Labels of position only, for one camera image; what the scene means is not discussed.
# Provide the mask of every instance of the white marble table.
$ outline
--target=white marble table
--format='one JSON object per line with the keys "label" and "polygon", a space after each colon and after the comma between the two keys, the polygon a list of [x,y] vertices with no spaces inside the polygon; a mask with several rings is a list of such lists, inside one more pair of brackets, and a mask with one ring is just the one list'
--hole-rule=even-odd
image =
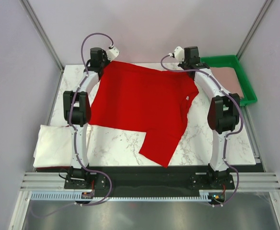
{"label": "white marble table", "polygon": [[[137,64],[151,69],[163,70],[159,63]],[[169,68],[180,69],[175,64],[166,64]],[[67,65],[58,92],[51,126],[65,126],[63,117],[62,94],[73,90],[83,74],[83,65]],[[89,95],[90,103],[95,98],[98,84]],[[180,140],[169,165],[207,165],[212,153],[212,131],[207,124],[210,102],[204,91],[199,89],[198,96],[192,102],[188,113],[188,126]],[[88,147],[88,159],[91,166],[149,166],[158,165],[139,154],[145,133],[125,131],[101,126],[93,126]],[[246,129],[231,137],[229,141],[228,161],[234,165],[255,164]]]}

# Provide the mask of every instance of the folded white cloth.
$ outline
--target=folded white cloth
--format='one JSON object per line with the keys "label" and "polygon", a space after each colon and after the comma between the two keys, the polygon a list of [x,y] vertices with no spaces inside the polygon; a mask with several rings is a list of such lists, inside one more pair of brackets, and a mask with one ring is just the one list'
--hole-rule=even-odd
{"label": "folded white cloth", "polygon": [[[91,126],[87,128],[90,138]],[[34,153],[35,168],[70,166],[72,160],[72,137],[69,127],[41,125]]]}

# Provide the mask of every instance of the red garment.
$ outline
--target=red garment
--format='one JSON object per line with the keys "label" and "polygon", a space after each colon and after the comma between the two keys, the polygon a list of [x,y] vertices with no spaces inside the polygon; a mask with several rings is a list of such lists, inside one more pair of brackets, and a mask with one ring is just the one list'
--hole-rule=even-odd
{"label": "red garment", "polygon": [[186,73],[112,61],[101,78],[90,124],[146,132],[140,154],[167,167],[197,94]]}

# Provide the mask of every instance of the wall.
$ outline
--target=wall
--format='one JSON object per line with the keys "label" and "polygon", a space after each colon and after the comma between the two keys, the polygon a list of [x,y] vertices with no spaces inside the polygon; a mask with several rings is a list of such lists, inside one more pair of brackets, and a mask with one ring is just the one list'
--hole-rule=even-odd
{"label": "wall", "polygon": [[280,181],[280,1],[274,1],[242,57],[257,94],[249,107],[261,156]]}
{"label": "wall", "polygon": [[8,228],[59,75],[20,2],[0,0],[0,230]]}
{"label": "wall", "polygon": [[[29,2],[66,65],[82,63],[82,41],[94,32],[110,35],[126,62],[159,62],[177,46],[198,46],[201,56],[236,54],[264,0]],[[85,59],[90,47],[109,45],[100,36],[88,40]]]}

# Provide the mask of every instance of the green bin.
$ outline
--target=green bin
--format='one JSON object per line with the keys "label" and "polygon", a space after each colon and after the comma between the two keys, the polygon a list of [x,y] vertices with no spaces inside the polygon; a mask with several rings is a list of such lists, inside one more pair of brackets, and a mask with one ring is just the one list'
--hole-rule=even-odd
{"label": "green bin", "polygon": [[244,93],[244,98],[240,100],[240,106],[257,102],[257,97],[236,55],[202,57],[201,61],[206,62],[210,67],[231,67],[235,70]]}

